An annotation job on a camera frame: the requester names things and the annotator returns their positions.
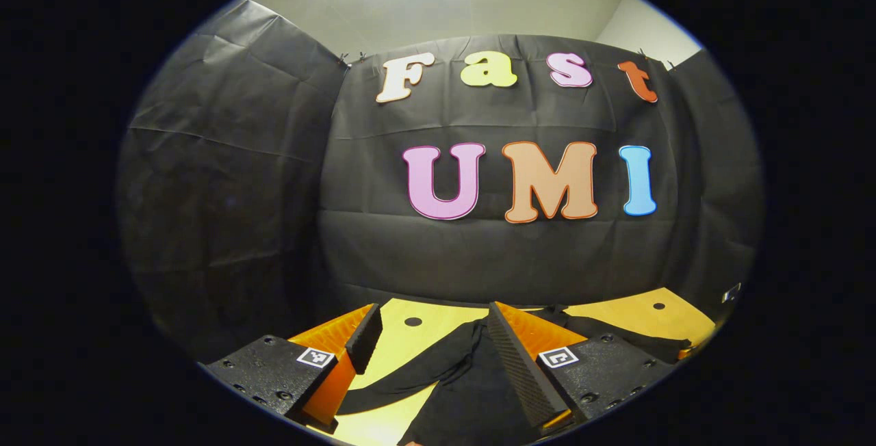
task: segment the pink letter u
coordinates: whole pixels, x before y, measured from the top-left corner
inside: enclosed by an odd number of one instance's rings
[[[459,194],[453,200],[435,196],[432,164],[441,151],[432,146],[404,151],[407,162],[407,194],[414,210],[436,220],[453,220],[469,215],[478,203],[478,160],[486,152],[482,144],[455,144],[450,155],[459,160]]]

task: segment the wrinkled fabric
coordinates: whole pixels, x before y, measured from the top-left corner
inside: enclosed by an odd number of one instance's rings
[[[123,138],[116,210],[156,324],[212,362],[316,323],[306,296],[320,169],[346,66],[231,4],[169,57]]]
[[[431,51],[410,96],[377,103],[387,60]],[[470,87],[460,72],[475,51],[503,51],[517,82]],[[564,88],[550,77],[547,56],[575,53],[593,75],[587,88]],[[647,103],[617,68],[634,62],[659,96]],[[760,169],[747,118],[706,53],[672,71],[638,53],[588,41],[497,35],[432,41],[376,54],[344,79],[332,115],[320,181],[318,226],[326,297],[347,309],[375,294],[425,302],[567,305],[633,296],[659,287],[682,290],[712,318],[721,294],[741,281],[760,234]],[[703,94],[700,85],[720,91]],[[697,99],[722,99],[716,107]],[[704,149],[722,141],[726,154]],[[566,146],[597,147],[593,218],[557,215],[509,224],[513,171],[505,144],[532,141],[556,168]],[[407,194],[403,152],[434,146],[435,195],[454,198],[454,144],[484,144],[478,203],[454,221],[423,218]],[[645,146],[650,215],[623,212],[628,200],[622,146]],[[536,209],[541,210],[534,201]]]
[[[410,97],[378,104],[383,64],[423,51]],[[469,87],[464,57],[503,51],[513,87]],[[593,75],[563,88],[545,58],[576,53]],[[632,91],[620,62],[649,75]],[[591,142],[594,218],[509,224],[501,149],[533,141],[553,168]],[[437,146],[435,193],[457,192],[453,144],[486,147],[478,204],[423,218],[407,197],[412,146]],[[649,162],[654,214],[629,216],[626,163]],[[707,53],[667,71],[641,54],[545,36],[451,38],[339,64],[293,23],[236,1],[179,46],[144,91],[123,138],[116,214],[134,281],[156,324],[211,362],[263,334],[292,335],[393,297],[485,306],[575,305],[667,287],[717,324],[743,282],[763,219],[757,144]]]
[[[549,306],[530,314],[583,337],[614,333],[670,364],[677,362],[679,350],[691,345],[688,340],[647,337],[592,318],[570,316],[563,309]],[[437,386],[398,444],[516,446],[539,439],[507,377],[486,318],[458,326],[388,376],[348,391],[338,415],[389,405],[434,383]]]

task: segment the yellow table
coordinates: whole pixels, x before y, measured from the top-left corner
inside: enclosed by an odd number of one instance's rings
[[[655,309],[656,303],[661,303],[663,309]],[[354,378],[350,389],[366,387],[385,377],[459,325],[481,319],[487,312],[487,309],[390,300],[381,307],[384,330],[368,369],[365,374]],[[649,337],[687,338],[695,345],[703,342],[714,330],[713,321],[666,288],[622,299],[570,306],[566,313],[589,316]],[[422,324],[404,324],[411,317],[420,318]],[[338,415],[338,426],[331,436],[356,446],[394,446],[426,403],[434,387],[432,384],[422,392],[381,408],[360,414]]]

